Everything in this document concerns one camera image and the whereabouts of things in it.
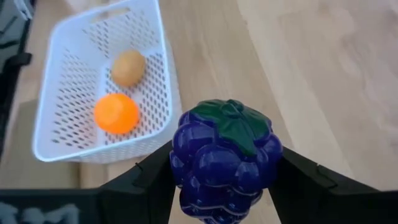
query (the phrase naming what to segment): wooden table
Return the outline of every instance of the wooden table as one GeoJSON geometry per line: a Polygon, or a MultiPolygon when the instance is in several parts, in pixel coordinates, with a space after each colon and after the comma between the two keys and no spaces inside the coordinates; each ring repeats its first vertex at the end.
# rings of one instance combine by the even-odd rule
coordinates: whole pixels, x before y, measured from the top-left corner
{"type": "MultiPolygon", "coordinates": [[[[38,0],[27,45],[34,59],[21,73],[13,114],[37,98],[53,25],[98,1],[68,10],[61,0],[38,0]]],[[[377,189],[398,188],[398,1],[159,2],[184,110],[205,99],[240,100],[268,115],[301,155],[377,189]]],[[[136,161],[82,164],[81,186],[101,185],[136,161]]],[[[194,222],[174,204],[171,223],[194,222]]],[[[278,221],[265,194],[245,223],[278,221]]]]}

